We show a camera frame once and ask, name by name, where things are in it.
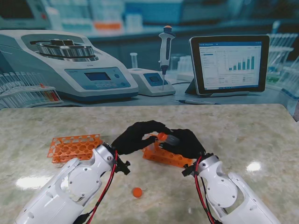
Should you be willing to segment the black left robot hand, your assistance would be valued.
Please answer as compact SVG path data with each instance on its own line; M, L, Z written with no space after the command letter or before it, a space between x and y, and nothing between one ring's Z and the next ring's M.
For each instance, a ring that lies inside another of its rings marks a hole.
M143 139L146 134L153 132L170 134L171 130L165 124L154 120L136 122L112 142L112 147L119 155L131 154L154 143L157 139L155 136Z

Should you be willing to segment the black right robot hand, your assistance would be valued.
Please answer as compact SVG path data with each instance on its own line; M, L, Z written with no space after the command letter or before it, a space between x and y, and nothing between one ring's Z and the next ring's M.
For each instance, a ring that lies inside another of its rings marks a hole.
M189 129L172 129L170 135L179 139L179 143L172 146L162 142L159 147L173 154L182 155L188 159L198 159L206 151L195 134Z

